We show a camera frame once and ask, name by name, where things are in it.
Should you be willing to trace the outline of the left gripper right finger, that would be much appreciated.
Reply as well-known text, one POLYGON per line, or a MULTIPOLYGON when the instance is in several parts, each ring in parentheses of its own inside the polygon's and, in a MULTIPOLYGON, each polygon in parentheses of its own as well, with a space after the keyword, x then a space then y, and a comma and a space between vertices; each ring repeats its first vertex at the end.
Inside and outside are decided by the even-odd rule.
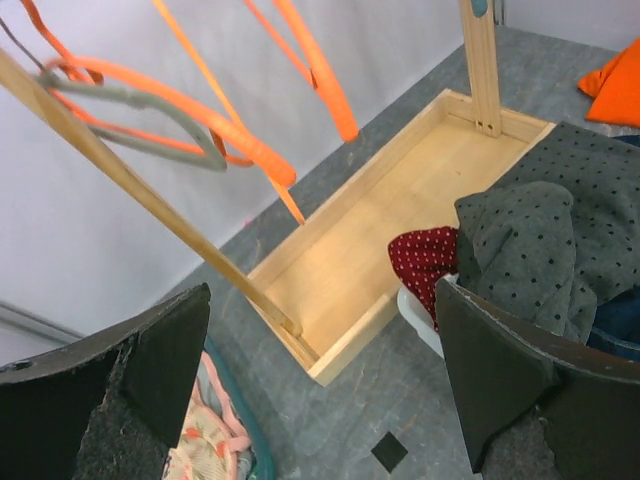
POLYGON ((473 472, 638 478, 638 363, 527 323, 450 279, 436 284, 436 312, 473 472))

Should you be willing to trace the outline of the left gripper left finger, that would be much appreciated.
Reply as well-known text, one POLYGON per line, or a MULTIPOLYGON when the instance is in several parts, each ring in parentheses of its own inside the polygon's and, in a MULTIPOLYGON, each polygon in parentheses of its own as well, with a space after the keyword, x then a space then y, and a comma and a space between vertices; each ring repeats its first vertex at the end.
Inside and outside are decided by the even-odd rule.
POLYGON ((210 314, 201 284, 1 369, 4 479, 159 479, 181 435, 210 314))

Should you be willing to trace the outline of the dark denim skirt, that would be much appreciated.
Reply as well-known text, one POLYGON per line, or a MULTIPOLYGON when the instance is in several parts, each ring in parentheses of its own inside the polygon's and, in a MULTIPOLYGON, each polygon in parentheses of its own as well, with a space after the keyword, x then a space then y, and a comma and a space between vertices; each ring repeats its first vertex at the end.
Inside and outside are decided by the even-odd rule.
POLYGON ((639 360, 639 137, 604 138, 578 200, 577 274, 596 296, 587 345, 639 360))

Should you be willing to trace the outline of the dark grey dotted garment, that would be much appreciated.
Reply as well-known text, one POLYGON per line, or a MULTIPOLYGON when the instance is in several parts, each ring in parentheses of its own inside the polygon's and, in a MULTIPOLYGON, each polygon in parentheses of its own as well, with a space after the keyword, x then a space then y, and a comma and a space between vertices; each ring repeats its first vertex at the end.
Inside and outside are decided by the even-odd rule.
POLYGON ((639 284, 636 146, 562 122, 455 209, 459 284, 556 335, 639 284))

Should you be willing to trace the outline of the red polka dot skirt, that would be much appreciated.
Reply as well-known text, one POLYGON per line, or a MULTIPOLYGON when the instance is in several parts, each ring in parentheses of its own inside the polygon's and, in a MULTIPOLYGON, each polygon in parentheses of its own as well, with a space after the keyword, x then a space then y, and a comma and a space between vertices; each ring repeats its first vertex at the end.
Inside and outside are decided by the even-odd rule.
POLYGON ((443 226, 400 234, 387 247, 391 267, 432 318, 436 318, 436 283, 448 274, 457 274, 458 230, 443 226))

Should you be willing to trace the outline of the grey metal hanger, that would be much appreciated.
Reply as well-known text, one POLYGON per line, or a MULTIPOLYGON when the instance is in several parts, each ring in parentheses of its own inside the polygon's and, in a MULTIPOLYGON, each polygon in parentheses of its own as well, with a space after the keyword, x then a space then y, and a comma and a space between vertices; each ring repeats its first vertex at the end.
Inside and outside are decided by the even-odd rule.
POLYGON ((39 72, 32 76, 33 80, 100 139, 178 163, 216 172, 227 170, 227 161, 213 137, 180 108, 158 95, 139 89, 109 86, 102 80, 93 78, 72 80, 69 75, 60 76, 57 74, 59 70, 57 67, 47 67, 39 61, 17 39, 5 22, 1 23, 1 28, 14 45, 38 67, 39 72), (179 127, 190 139, 181 141, 127 124, 122 125, 100 119, 73 102, 74 96, 122 108, 135 120, 139 120, 144 111, 163 116, 179 127))

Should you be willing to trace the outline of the orange hanger of white skirt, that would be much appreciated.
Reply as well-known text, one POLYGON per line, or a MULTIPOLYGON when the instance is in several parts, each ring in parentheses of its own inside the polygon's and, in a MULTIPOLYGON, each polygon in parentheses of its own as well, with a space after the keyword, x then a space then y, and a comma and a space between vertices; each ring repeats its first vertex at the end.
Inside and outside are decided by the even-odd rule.
POLYGON ((295 169, 277 152, 219 113, 150 77, 100 59, 73 55, 45 26, 32 1, 23 8, 36 30, 59 56, 39 68, 36 80, 97 136, 169 160, 224 172, 232 164, 258 166, 277 184, 296 182, 295 169), (127 128, 92 116, 65 95, 160 112, 192 141, 181 142, 127 128))

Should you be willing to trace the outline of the orange hanger of denim skirt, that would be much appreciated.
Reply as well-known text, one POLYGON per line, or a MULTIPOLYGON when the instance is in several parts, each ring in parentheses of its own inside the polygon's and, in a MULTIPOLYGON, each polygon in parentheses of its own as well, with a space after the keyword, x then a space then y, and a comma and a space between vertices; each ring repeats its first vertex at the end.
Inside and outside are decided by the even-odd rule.
POLYGON ((275 0, 274 5, 291 29, 307 60, 305 64, 287 44, 280 33, 260 12, 252 1, 244 3, 269 33, 289 60, 325 103, 329 114, 344 142, 352 142, 359 135, 359 127, 344 91, 321 48, 307 28, 291 1, 275 0))

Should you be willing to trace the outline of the orange hanger of floral skirt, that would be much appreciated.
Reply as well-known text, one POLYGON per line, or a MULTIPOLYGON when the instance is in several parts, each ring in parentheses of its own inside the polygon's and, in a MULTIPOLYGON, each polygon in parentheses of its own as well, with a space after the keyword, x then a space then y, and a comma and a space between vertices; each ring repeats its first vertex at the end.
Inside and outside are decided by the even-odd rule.
MULTIPOLYGON (((201 58, 201 56, 199 55, 199 53, 197 52, 197 50, 195 49, 191 41, 188 39, 184 31, 176 21, 176 19, 172 16, 168 7, 165 5, 165 3, 162 0, 153 0, 153 4, 158 10, 158 12, 160 13, 160 15, 163 17, 163 19, 165 20, 169 28, 172 30, 173 34, 176 36, 176 38, 178 39, 178 41, 180 42, 184 50, 188 53, 188 55, 191 57, 191 59, 195 62, 195 64, 201 71, 201 73, 204 75, 209 86, 211 87, 213 92, 216 94, 216 96, 220 100, 225 111, 230 115, 232 121, 244 133, 248 133, 248 129, 242 122, 238 113, 234 109, 232 103, 228 100, 228 98, 224 94, 224 91, 220 87, 215 76, 209 70, 205 61, 201 58)), ((305 218, 302 212, 300 211, 298 205, 296 204, 295 200, 293 199, 292 195, 289 193, 288 189, 285 188, 278 181, 274 180, 270 174, 268 174, 267 177, 269 178, 270 183, 272 184, 272 186, 280 196, 280 199, 283 201, 285 206, 289 209, 290 213, 293 215, 293 217, 298 221, 300 225, 303 225, 305 223, 305 218)))

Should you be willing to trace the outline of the blue-grey hanger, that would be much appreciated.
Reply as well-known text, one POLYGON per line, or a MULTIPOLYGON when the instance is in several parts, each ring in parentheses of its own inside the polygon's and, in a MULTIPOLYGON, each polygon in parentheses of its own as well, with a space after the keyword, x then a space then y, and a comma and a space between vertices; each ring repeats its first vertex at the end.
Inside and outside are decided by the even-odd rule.
POLYGON ((488 11, 490 0, 470 0, 471 10, 476 18, 482 18, 488 11))

